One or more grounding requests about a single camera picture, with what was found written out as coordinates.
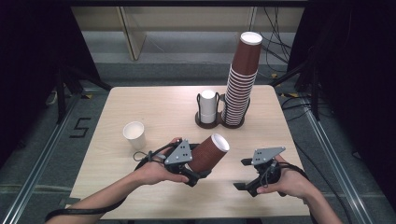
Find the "white cup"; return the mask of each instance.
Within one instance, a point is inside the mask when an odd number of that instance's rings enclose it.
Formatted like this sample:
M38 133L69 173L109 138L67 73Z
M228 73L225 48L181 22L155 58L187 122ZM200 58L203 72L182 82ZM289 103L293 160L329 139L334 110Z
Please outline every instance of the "white cup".
M214 121L215 121L215 119L216 119L216 115L217 115L218 113L214 113L214 114L211 114L211 115L205 115L205 114L202 114L201 113L201 122L202 123L213 123Z
M211 90L206 90L201 93L199 105L201 107L201 115L211 116L216 111L216 93Z
M123 135L135 150L140 150L146 145L145 126L139 121L125 125Z

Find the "gray floor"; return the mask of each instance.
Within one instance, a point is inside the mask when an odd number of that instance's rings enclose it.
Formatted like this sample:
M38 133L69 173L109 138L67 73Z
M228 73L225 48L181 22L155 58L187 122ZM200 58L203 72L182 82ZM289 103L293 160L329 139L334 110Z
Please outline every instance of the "gray floor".
M104 82L113 86L153 86L153 85L225 85L230 63L236 46L235 33L149 33L143 52L138 61L131 61L122 33L84 33L89 44L98 71ZM293 34L282 34L284 42L291 45ZM275 45L270 47L276 53L282 53ZM256 80L257 85L271 82L271 75L282 76L286 64L262 53L261 65ZM289 99L282 93L295 93L293 84L296 77L276 87L279 102ZM108 93L98 90L91 83L83 82L88 97L68 100L72 105L70 117L62 128L62 134L54 143L53 151L45 162L42 173L37 177L35 188L27 196L22 212L16 217L18 223L42 223L45 215L60 206L60 201L67 198L78 169L91 141L97 120L106 102ZM352 223L396 223L396 216L387 199L373 180L366 166L352 156L353 146L337 122L325 97L320 99L320 122L310 118L309 107L296 106L284 110L290 131L295 142L304 153L312 159L324 177L331 183L335 192L341 197L351 216ZM288 101L285 107L300 105L302 99ZM42 111L30 134L24 140L25 148L17 149L0 170L0 217L4 219L7 210L13 206L20 190L31 177L31 171L43 148L47 148L52 131L57 128L57 107L49 105ZM79 119L80 125L89 127L85 137L71 138L82 134L75 130ZM329 155L323 142L318 139L317 127L321 127L328 145L341 162L348 181L361 200L365 211L356 207L345 192L343 181L332 168ZM311 181L318 186L340 218L347 223L346 212L337 201L329 185L318 173L314 165L302 151L300 157ZM100 223L126 222L102 220ZM262 223L310 223L309 217L263 217Z

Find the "wooden table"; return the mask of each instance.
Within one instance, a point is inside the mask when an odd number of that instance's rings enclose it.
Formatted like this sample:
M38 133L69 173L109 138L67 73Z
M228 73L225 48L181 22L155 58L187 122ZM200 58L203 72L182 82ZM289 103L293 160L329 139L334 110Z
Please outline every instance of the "wooden table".
M227 129L219 125L209 130L194 121L198 110L196 95L207 89L226 92L225 86L114 88L70 197L85 198L132 172L137 161L122 128L138 120L146 128L147 145L142 149L145 152L166 145L174 137L201 143L212 133L224 136L231 149L212 174L193 188L173 182L144 186L104 219L308 216L308 208L300 199L281 198L277 193L253 198L233 186L234 182L248 183L258 176L252 166L245 167L240 162L251 158L256 148L285 147L281 155L302 167L273 87L253 87L242 127Z

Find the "human hand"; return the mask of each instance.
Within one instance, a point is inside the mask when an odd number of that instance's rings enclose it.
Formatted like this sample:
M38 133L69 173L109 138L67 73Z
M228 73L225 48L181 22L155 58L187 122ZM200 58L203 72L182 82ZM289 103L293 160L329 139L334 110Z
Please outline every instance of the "human hand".
M279 155L275 156L275 159L278 162L286 162ZM316 187L300 173L289 168L283 168L281 169L281 177L276 183L269 184L266 187L258 187L257 192L263 194L278 191L304 199L313 189L316 189Z
M175 143L179 139L181 138L174 138L171 143ZM165 154L169 149L170 147L164 149L161 153ZM189 179L184 175L176 175L168 172L163 165L163 159L160 157L154 156L153 159L159 162L146 162L142 167L131 173L131 175L134 175L139 180L141 185L154 185L164 180L183 183L189 182Z

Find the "brown cup stack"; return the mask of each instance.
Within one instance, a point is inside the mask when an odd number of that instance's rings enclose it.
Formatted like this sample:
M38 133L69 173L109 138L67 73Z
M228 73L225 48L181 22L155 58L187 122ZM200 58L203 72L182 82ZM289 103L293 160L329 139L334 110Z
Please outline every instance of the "brown cup stack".
M233 56L225 93L222 120L237 126L248 110L250 92L256 79L262 48L262 36L253 32L241 34Z

